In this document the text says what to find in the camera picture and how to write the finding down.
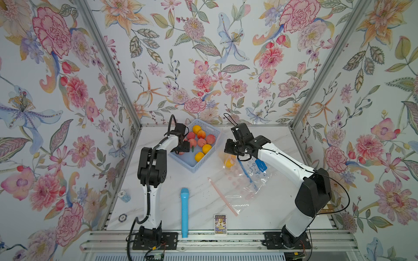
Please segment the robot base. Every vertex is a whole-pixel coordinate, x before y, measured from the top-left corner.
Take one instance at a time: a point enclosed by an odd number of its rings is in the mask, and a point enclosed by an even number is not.
[[[311,249],[311,243],[309,242],[306,232],[304,232],[296,244],[292,245],[290,248],[283,245],[283,240],[280,235],[281,232],[265,232],[264,241],[262,243],[263,246],[266,246],[267,249]]]

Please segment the blue stick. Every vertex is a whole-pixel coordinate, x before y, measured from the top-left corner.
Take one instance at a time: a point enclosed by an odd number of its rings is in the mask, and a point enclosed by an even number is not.
[[[181,193],[181,236],[188,237],[189,233],[189,190],[182,188]]]

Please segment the poker chip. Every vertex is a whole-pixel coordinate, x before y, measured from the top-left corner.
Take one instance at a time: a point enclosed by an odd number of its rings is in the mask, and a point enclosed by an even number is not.
[[[124,222],[126,220],[126,218],[127,218],[127,215],[126,214],[121,214],[119,216],[119,222]]]

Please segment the orange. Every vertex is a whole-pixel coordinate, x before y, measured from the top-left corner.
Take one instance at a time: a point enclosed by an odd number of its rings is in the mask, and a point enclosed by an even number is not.
[[[192,130],[195,134],[197,134],[201,129],[202,128],[199,125],[194,125]]]
[[[204,156],[205,154],[203,154],[202,152],[198,152],[196,156],[194,156],[194,160],[199,162]]]
[[[211,145],[209,145],[209,144],[205,144],[205,145],[203,145],[203,147],[202,147],[202,151],[203,151],[203,153],[204,154],[207,154],[209,151],[210,151],[210,149],[212,148],[212,146]]]

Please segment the wall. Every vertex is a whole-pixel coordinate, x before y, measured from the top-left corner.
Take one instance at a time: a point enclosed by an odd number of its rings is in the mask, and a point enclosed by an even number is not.
[[[371,261],[418,256],[417,10],[374,1],[296,129],[311,165],[348,190],[336,220]],[[346,193],[331,187],[342,209]]]
[[[356,1],[89,1],[142,123],[289,123]]]
[[[1,260],[78,260],[106,216],[137,130],[101,61],[71,0],[0,0]]]

